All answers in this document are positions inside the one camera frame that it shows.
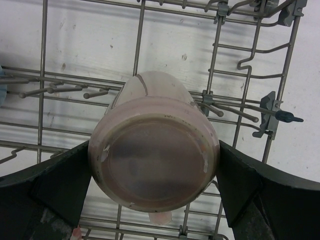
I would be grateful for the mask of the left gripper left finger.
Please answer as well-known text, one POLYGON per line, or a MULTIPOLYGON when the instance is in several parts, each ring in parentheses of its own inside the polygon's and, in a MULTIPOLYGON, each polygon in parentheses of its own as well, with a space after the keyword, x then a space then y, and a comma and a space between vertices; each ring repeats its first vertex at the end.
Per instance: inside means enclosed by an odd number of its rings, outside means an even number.
POLYGON ((91 181, 86 141, 0 178, 2 240, 69 240, 91 181))

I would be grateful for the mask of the pale pink mug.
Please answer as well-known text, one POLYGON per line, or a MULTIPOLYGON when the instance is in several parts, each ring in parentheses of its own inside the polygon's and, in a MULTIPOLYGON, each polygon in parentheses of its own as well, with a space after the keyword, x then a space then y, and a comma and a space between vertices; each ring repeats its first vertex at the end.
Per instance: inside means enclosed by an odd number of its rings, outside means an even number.
POLYGON ((174 76, 146 71, 130 78, 95 127, 88 161, 100 189, 123 207, 165 225, 216 175, 217 134, 174 76))

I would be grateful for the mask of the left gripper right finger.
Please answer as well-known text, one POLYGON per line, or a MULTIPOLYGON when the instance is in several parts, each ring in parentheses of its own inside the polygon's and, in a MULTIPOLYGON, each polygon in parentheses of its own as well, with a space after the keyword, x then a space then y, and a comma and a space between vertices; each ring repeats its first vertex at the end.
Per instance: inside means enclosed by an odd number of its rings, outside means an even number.
POLYGON ((318 240, 320 184, 220 141, 217 182, 236 240, 318 240))

